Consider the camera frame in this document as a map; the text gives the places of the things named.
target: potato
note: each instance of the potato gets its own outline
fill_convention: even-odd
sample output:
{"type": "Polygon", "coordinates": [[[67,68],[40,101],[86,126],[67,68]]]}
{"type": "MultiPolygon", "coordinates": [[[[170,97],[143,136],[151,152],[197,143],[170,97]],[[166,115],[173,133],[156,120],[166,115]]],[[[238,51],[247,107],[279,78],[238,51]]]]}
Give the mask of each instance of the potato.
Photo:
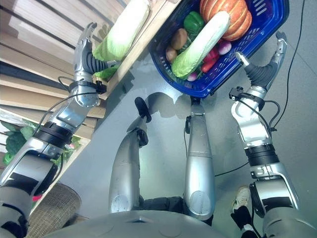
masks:
{"type": "Polygon", "coordinates": [[[180,50],[187,41],[187,31],[184,28],[179,28],[174,34],[170,45],[175,50],[180,50]]]}
{"type": "Polygon", "coordinates": [[[168,62],[173,63],[174,59],[177,57],[177,52],[171,46],[166,48],[166,58],[168,62]]]}

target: red chili pepper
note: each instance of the red chili pepper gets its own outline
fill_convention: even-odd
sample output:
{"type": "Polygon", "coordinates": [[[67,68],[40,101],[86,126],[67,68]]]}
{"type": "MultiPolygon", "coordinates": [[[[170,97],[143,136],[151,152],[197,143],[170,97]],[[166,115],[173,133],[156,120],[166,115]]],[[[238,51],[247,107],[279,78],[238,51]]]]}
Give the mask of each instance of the red chili pepper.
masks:
{"type": "Polygon", "coordinates": [[[204,63],[202,66],[202,72],[207,73],[211,69],[211,67],[214,65],[214,63],[217,62],[218,59],[219,59],[219,55],[213,58],[211,61],[204,63]]]}
{"type": "Polygon", "coordinates": [[[213,58],[217,57],[219,55],[218,53],[218,48],[215,46],[212,48],[212,50],[206,55],[206,57],[204,58],[204,63],[207,63],[209,61],[212,61],[213,58]]]}

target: person's foot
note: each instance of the person's foot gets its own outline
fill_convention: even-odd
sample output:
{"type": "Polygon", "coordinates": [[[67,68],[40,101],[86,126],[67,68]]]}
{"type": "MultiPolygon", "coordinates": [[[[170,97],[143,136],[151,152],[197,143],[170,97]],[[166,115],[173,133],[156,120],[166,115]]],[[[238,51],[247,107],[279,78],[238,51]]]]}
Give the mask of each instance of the person's foot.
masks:
{"type": "Polygon", "coordinates": [[[235,201],[232,203],[231,212],[238,210],[242,206],[247,206],[250,199],[250,190],[247,186],[242,186],[238,189],[235,201]]]}

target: person's leg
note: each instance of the person's leg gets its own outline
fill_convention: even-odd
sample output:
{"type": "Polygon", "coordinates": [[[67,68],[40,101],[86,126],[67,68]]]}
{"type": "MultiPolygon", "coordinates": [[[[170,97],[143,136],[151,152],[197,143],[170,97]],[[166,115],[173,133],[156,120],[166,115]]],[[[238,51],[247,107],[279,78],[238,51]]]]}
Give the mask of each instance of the person's leg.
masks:
{"type": "Polygon", "coordinates": [[[242,232],[241,238],[257,238],[257,235],[251,225],[251,215],[246,207],[248,205],[249,198],[249,188],[246,186],[240,187],[235,201],[232,204],[231,217],[242,232]]]}

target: red radish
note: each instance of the red radish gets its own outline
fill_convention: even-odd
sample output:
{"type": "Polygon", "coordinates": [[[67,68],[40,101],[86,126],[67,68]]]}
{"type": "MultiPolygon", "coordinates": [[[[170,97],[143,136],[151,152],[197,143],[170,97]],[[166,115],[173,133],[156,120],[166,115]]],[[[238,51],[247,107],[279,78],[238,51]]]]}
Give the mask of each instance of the red radish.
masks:
{"type": "Polygon", "coordinates": [[[212,50],[206,55],[206,57],[204,58],[204,63],[207,63],[209,61],[212,61],[213,58],[218,56],[218,48],[215,46],[212,48],[212,50]]]}
{"type": "Polygon", "coordinates": [[[220,44],[218,45],[218,52],[219,55],[225,55],[226,53],[228,53],[231,50],[231,43],[230,41],[222,41],[220,42],[220,44]]]}
{"type": "Polygon", "coordinates": [[[211,67],[217,62],[218,59],[219,55],[213,58],[211,61],[204,63],[202,66],[202,72],[207,73],[211,69],[211,67]]]}
{"type": "Polygon", "coordinates": [[[193,82],[193,81],[195,81],[196,79],[197,79],[197,73],[196,73],[196,72],[192,72],[192,73],[188,76],[187,81],[193,82]]]}

